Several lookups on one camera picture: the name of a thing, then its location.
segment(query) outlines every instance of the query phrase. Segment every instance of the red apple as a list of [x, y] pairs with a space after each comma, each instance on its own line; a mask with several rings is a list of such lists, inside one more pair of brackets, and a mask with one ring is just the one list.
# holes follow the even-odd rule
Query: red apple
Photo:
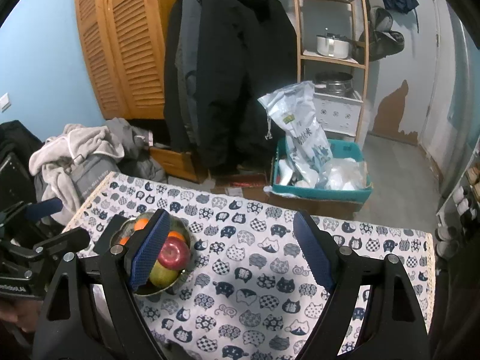
[[190, 260], [190, 249], [182, 240], [176, 237], [167, 237], [157, 260], [167, 269], [180, 271], [187, 266]]

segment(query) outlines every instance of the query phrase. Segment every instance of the green apple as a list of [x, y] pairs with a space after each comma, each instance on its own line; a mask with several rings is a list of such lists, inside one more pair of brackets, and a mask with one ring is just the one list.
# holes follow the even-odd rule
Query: green apple
[[178, 275], [178, 271], [167, 269], [158, 261], [155, 261], [155, 265], [150, 271], [150, 276], [148, 276], [148, 278], [154, 286], [166, 288], [178, 278]]

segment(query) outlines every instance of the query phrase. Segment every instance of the hanging clothes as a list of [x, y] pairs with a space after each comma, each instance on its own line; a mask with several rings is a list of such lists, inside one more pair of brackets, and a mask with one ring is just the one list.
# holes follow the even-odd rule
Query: hanging clothes
[[200, 137], [198, 135], [195, 92], [197, 87], [197, 51], [201, 16], [202, 5], [200, 0], [183, 0], [180, 42], [182, 45], [182, 77], [185, 83], [186, 103], [191, 129], [191, 133], [189, 133], [188, 129], [187, 133], [189, 133], [189, 137], [193, 135], [193, 143], [197, 146], [200, 145]]
[[296, 33], [278, 0], [202, 0], [196, 101], [207, 167], [269, 161], [283, 132], [257, 99], [296, 82]]
[[163, 115], [170, 134], [170, 146], [177, 152], [187, 152], [191, 144], [179, 102], [178, 70], [175, 66], [182, 22], [183, 0], [176, 0], [170, 11], [169, 28], [166, 34], [165, 62], [163, 79], [165, 86], [165, 106]]

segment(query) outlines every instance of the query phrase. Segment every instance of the tablecloth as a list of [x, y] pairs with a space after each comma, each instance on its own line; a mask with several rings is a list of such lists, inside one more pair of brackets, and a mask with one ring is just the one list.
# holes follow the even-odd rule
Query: tablecloth
[[[213, 195], [110, 173], [66, 230], [84, 227], [93, 245], [114, 214], [168, 210], [192, 237], [193, 258], [170, 293], [136, 301], [153, 336], [183, 346], [196, 360], [292, 360], [328, 299], [316, 284], [296, 239], [294, 211], [238, 197]], [[427, 329], [434, 305], [430, 234], [411, 229], [312, 217], [339, 245], [359, 255], [399, 256], [410, 277]], [[340, 353], [353, 349], [369, 288], [361, 288]]]

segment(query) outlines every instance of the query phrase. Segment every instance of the metal container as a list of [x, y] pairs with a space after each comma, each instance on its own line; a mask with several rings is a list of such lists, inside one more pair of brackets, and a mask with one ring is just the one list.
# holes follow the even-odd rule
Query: metal container
[[[148, 220], [150, 220], [153, 214], [154, 212], [144, 212], [136, 218], [127, 219], [120, 227], [120, 229], [111, 238], [110, 246], [117, 245], [124, 237], [130, 237], [134, 233], [134, 225], [137, 220], [142, 218], [147, 218]], [[178, 233], [183, 235], [183, 237], [185, 237], [185, 243], [187, 244], [189, 249], [191, 248], [190, 233], [188, 232], [187, 228], [185, 227], [180, 218], [170, 215], [170, 231], [177, 231]], [[179, 271], [177, 279], [165, 288], [156, 287], [150, 282], [150, 280], [148, 280], [146, 284], [138, 287], [138, 289], [135, 291], [135, 294], [139, 296], [150, 296], [159, 294], [160, 292], [166, 291], [169, 288], [173, 287], [180, 280], [180, 277], [183, 274], [185, 274], [185, 270]]]
[[315, 92], [351, 97], [353, 94], [352, 80], [351, 74], [340, 71], [317, 73], [315, 75]]
[[336, 59], [350, 58], [350, 40], [345, 36], [330, 33], [317, 35], [317, 53]]

